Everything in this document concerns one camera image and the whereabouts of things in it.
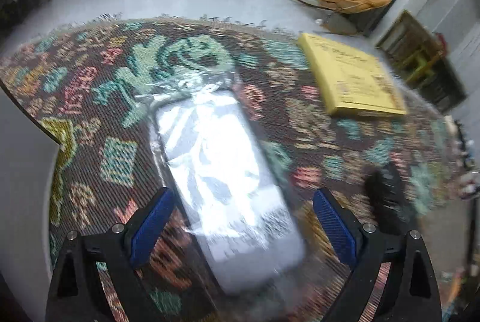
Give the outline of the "white plastic package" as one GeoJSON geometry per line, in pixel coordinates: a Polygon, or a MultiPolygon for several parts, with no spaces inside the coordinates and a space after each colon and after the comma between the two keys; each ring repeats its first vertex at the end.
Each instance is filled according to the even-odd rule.
{"type": "Polygon", "coordinates": [[[233,72],[194,72],[149,84],[134,98],[146,111],[160,176],[227,295],[261,287],[305,256],[239,86],[233,72]]]}

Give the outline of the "dark wooden side shelf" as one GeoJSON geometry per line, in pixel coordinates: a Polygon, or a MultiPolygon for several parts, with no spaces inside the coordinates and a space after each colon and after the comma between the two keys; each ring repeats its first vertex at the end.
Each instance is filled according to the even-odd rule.
{"type": "Polygon", "coordinates": [[[376,43],[394,72],[439,112],[446,114],[466,99],[448,60],[442,34],[432,33],[409,11],[403,11],[376,43]]]}

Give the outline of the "colourful patterned rug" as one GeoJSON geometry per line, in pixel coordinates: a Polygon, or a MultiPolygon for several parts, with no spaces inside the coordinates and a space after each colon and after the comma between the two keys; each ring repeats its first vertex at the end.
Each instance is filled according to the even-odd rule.
{"type": "Polygon", "coordinates": [[[310,232],[318,278],[290,321],[318,321],[347,277],[315,222],[313,191],[326,186],[361,222],[362,190],[374,168],[393,163],[406,195],[431,222],[454,195],[459,173],[444,119],[414,95],[399,119],[331,118],[303,52],[291,40],[237,26],[140,20],[57,32],[1,58],[1,81],[61,144],[49,203],[50,255],[70,229],[99,233],[125,222],[160,179],[137,103],[159,80],[234,66],[239,97],[272,170],[310,232]]]}

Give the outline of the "large white storage box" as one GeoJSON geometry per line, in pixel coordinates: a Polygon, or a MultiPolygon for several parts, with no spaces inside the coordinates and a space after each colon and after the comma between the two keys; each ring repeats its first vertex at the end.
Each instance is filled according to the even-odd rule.
{"type": "Polygon", "coordinates": [[[51,279],[50,194],[59,143],[1,86],[1,274],[32,321],[51,279]]]}

